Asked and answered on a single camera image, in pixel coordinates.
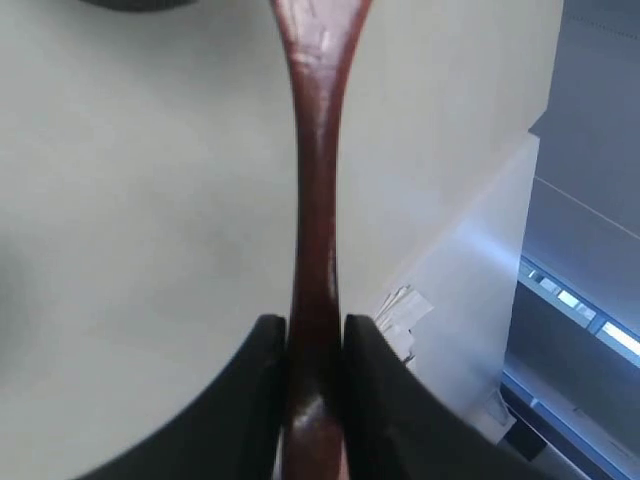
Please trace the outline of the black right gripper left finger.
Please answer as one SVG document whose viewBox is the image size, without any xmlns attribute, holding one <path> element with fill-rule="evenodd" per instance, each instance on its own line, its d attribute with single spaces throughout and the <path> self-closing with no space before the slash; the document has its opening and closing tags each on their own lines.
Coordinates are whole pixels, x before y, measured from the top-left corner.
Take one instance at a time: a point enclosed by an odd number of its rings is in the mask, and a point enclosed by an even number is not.
<svg viewBox="0 0 640 480">
<path fill-rule="evenodd" d="M 284 410 L 286 321 L 260 316 L 218 377 L 85 479 L 270 479 Z"/>
</svg>

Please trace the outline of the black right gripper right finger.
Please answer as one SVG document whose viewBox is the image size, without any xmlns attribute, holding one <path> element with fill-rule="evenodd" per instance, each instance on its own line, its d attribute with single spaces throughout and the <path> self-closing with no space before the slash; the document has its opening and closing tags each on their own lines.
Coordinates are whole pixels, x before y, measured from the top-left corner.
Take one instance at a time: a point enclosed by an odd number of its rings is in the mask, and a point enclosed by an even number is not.
<svg viewBox="0 0 640 480">
<path fill-rule="evenodd" d="M 344 325 L 344 422 L 353 479 L 542 479 L 458 418 L 404 366 L 374 322 Z"/>
</svg>

